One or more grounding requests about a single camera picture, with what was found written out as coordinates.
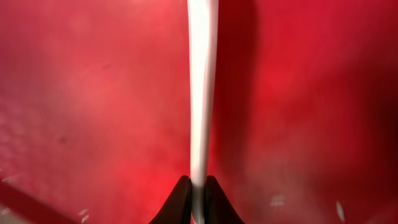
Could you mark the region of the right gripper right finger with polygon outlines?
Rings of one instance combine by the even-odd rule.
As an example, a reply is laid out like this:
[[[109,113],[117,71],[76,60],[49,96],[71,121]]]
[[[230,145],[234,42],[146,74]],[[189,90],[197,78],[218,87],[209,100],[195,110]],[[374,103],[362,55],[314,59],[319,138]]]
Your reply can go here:
[[[209,175],[205,184],[205,224],[244,224],[217,179]]]

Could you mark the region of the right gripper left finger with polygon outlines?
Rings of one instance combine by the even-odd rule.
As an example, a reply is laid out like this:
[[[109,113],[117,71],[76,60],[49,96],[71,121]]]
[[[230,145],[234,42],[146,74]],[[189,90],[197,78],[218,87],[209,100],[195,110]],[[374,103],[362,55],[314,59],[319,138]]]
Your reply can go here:
[[[191,224],[192,183],[183,175],[149,224]]]

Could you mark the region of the white plastic fork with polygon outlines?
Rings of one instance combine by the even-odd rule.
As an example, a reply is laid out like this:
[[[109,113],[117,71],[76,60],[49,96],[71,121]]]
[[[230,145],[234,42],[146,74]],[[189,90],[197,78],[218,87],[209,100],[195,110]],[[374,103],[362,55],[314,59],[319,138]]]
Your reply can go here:
[[[192,219],[205,222],[204,191],[218,43],[218,0],[188,0]]]

